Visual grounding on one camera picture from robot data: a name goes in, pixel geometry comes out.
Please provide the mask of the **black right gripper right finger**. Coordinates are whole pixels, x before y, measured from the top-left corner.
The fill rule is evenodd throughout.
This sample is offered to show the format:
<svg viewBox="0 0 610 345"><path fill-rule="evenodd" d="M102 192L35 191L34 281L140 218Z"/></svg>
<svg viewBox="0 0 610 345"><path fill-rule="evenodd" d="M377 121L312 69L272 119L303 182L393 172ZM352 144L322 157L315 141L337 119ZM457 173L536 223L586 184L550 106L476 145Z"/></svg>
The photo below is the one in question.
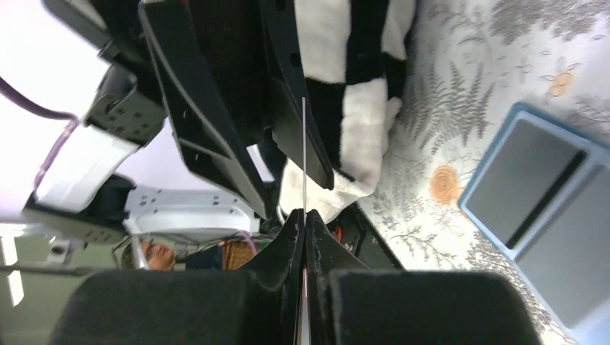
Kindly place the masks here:
<svg viewBox="0 0 610 345"><path fill-rule="evenodd" d="M490 272L373 270L306 217L313 344L538 344L511 283Z"/></svg>

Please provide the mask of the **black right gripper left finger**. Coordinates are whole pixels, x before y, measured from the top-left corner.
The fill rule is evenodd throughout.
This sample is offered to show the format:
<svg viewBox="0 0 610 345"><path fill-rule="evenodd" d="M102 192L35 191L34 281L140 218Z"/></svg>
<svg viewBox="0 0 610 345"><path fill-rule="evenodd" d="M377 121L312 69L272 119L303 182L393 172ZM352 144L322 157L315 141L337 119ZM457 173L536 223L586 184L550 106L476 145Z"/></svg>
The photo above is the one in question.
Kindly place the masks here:
<svg viewBox="0 0 610 345"><path fill-rule="evenodd" d="M107 270L87 277L51 344L295 344L302 210L238 270Z"/></svg>

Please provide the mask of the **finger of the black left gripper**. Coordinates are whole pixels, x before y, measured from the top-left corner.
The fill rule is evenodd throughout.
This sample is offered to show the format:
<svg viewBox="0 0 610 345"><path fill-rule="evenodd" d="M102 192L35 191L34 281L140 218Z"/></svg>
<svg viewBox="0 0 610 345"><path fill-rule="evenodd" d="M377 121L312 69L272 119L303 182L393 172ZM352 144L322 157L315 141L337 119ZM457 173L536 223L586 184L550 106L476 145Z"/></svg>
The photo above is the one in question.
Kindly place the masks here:
<svg viewBox="0 0 610 345"><path fill-rule="evenodd" d="M301 67L293 1L261 1L273 108L273 138L302 170L301 97L306 97L307 175L320 187L334 187L333 170L310 109Z"/></svg>

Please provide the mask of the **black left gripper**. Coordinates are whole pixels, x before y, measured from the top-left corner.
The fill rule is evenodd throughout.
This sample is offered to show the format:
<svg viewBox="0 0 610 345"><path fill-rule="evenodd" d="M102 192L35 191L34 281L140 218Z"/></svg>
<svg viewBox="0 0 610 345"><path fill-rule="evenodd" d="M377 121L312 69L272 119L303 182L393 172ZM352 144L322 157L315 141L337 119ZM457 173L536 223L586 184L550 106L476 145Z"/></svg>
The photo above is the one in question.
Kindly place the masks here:
<svg viewBox="0 0 610 345"><path fill-rule="evenodd" d="M262 140L265 114L237 100L250 91L263 92L260 1L44 4L136 81L152 81L154 66L187 169L267 216L267 191L244 145Z"/></svg>

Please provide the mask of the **dark grey card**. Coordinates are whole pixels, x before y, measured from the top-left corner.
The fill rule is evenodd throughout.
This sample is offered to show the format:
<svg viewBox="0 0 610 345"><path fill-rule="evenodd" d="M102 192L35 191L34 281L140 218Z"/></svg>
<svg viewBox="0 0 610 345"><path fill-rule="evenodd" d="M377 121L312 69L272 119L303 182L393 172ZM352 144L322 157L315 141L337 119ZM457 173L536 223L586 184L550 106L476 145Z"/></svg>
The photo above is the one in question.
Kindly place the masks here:
<svg viewBox="0 0 610 345"><path fill-rule="evenodd" d="M301 97L301 133L302 133L302 208L304 215L304 224L306 223L306 214L307 214L307 132L306 132L306 97Z"/></svg>

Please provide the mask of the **blue leather card holder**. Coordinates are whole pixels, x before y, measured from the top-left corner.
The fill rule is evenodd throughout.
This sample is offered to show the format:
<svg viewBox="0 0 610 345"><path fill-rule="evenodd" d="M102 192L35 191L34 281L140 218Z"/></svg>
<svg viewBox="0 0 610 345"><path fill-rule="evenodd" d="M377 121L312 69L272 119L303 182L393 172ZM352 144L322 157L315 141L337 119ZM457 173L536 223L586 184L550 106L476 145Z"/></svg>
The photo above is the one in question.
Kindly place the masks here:
<svg viewBox="0 0 610 345"><path fill-rule="evenodd" d="M459 200L581 344L609 342L609 142L515 103Z"/></svg>

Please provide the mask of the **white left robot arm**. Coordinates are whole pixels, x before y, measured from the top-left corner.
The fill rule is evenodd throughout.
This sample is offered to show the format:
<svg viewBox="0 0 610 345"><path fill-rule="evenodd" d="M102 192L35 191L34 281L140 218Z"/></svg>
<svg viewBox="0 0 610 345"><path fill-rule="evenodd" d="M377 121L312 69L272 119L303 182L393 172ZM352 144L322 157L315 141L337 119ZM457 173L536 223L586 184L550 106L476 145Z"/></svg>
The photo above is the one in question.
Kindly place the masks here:
<svg viewBox="0 0 610 345"><path fill-rule="evenodd" d="M35 178L24 213L66 236L116 243L128 207L158 208L164 192L135 195L116 174L165 123L189 172L275 210L247 147L270 130L301 176L334 187L309 108L294 1L46 1L47 10L99 49L109 68L82 120Z"/></svg>

